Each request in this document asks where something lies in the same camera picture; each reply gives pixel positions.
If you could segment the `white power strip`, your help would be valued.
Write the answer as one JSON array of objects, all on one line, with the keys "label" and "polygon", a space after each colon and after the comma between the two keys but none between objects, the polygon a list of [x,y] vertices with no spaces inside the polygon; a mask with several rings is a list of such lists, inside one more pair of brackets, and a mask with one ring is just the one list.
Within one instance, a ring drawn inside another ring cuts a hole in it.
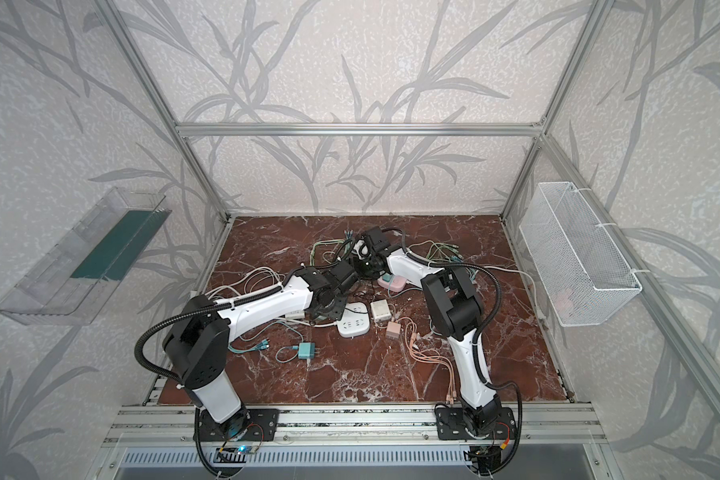
[{"label": "white power strip", "polygon": [[370,330],[368,307],[362,302],[348,303],[336,327],[343,338],[355,338],[368,333]]}]

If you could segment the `pink power strip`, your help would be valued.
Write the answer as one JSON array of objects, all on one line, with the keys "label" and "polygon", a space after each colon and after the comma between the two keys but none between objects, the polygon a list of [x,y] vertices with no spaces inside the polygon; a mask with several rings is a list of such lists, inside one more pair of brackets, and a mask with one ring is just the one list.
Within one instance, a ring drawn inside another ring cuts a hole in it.
[{"label": "pink power strip", "polygon": [[401,276],[384,273],[377,279],[377,283],[382,289],[399,293],[405,289],[407,281]]}]

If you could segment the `white charger adapter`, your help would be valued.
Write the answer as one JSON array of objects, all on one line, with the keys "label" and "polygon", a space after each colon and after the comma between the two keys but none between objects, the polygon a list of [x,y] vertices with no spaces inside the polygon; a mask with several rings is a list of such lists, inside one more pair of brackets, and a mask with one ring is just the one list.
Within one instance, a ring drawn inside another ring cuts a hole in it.
[{"label": "white charger adapter", "polygon": [[371,318],[375,323],[381,323],[392,319],[392,311],[385,299],[376,300],[370,304]]}]

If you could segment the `teal plug adapter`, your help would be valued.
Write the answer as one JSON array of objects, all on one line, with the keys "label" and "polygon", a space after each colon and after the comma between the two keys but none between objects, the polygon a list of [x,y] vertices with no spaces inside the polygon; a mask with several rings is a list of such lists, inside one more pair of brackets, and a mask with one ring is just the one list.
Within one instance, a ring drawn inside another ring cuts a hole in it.
[{"label": "teal plug adapter", "polygon": [[301,342],[297,347],[297,358],[311,360],[316,355],[316,346],[313,342]]}]

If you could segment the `pink plug adapter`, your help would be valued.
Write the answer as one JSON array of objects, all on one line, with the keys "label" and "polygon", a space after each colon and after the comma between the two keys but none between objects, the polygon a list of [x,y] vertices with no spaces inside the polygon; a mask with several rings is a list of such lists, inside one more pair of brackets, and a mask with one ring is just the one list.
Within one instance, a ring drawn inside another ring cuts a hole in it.
[{"label": "pink plug adapter", "polygon": [[399,339],[401,335],[401,324],[396,321],[389,321],[386,325],[385,336],[390,339]]}]

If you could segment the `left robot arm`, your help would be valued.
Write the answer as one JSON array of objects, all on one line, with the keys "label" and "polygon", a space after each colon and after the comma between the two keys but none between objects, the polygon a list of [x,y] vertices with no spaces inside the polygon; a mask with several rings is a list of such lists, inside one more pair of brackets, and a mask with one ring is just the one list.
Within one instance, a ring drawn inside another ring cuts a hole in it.
[{"label": "left robot arm", "polygon": [[297,311],[338,320],[358,280],[352,265],[340,261],[330,268],[301,266],[281,282],[233,298],[195,296],[182,313],[148,328],[135,343],[134,357],[187,392],[198,428],[210,424],[219,437],[232,439],[251,420],[226,373],[230,344]]}]

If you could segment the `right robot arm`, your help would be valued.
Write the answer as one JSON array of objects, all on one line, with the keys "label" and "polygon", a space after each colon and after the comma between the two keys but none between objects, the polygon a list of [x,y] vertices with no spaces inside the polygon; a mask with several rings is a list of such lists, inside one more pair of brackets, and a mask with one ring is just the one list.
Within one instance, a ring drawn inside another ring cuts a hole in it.
[{"label": "right robot arm", "polygon": [[435,330],[446,338],[455,360],[465,428],[486,437],[503,423],[509,441],[522,432],[522,398],[513,381],[490,379],[482,334],[497,316],[502,290],[496,276],[476,264],[427,259],[411,251],[398,228],[374,227],[348,243],[350,260],[360,276],[376,280],[401,277],[424,295]]}]

